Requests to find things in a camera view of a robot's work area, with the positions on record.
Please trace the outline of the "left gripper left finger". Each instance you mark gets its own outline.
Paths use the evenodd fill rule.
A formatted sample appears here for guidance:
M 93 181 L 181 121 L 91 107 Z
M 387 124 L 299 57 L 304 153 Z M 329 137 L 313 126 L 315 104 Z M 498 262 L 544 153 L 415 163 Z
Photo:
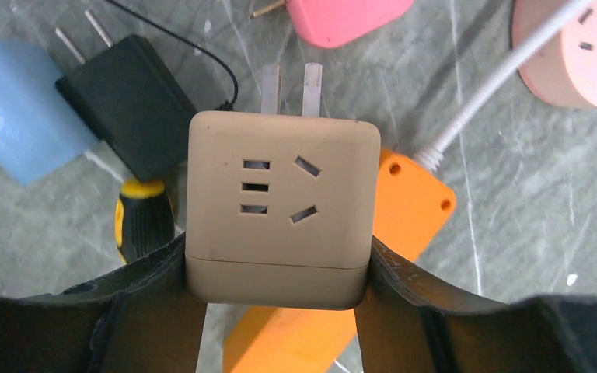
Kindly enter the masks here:
M 185 238 L 60 294 L 0 297 L 0 372 L 193 372 L 206 304 Z

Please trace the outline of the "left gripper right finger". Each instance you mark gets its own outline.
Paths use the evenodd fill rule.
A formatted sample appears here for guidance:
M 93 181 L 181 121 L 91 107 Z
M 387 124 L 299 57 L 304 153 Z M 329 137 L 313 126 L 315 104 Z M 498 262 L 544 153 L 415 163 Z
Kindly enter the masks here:
M 496 302 L 378 239 L 354 314 L 366 372 L 597 372 L 597 295 Z

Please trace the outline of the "beige cube socket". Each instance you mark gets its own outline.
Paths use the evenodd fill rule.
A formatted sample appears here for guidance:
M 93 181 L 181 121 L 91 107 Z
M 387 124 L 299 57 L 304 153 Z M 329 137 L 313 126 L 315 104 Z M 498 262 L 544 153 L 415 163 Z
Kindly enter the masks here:
M 381 139 L 321 117 L 323 68 L 304 70 L 302 113 L 277 113 L 278 68 L 260 113 L 190 122 L 186 268 L 203 302 L 352 309 L 365 293 Z

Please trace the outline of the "black power adapter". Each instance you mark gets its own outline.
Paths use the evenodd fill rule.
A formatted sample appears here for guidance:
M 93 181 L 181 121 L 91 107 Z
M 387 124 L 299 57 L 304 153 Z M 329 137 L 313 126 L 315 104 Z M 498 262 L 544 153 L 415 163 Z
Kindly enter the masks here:
M 147 37 L 124 37 L 55 87 L 135 182 L 160 184 L 187 157 L 198 111 Z

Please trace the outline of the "blue plug adapter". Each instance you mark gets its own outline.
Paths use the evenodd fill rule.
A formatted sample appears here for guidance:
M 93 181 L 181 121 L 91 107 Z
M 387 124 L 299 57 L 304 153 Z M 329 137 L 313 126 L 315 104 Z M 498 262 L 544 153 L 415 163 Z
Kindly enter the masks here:
M 0 40 L 0 166 L 25 186 L 83 155 L 122 182 L 93 151 L 97 137 L 56 90 L 61 76 L 42 47 Z

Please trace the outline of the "pink plug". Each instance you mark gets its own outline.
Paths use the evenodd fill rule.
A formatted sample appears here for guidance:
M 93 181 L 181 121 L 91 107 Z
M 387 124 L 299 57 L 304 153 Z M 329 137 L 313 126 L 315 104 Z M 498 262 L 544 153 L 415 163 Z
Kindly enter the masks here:
M 253 11 L 250 18 L 283 7 L 300 38 L 314 47 L 334 49 L 398 19 L 413 3 L 413 0 L 285 0 Z

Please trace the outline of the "pink round socket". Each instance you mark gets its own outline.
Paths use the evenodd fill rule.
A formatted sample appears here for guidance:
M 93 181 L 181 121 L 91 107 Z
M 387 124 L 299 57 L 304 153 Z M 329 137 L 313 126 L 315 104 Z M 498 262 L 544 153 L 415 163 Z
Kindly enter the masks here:
M 569 21 L 518 73 L 545 103 L 597 108 L 597 1 Z

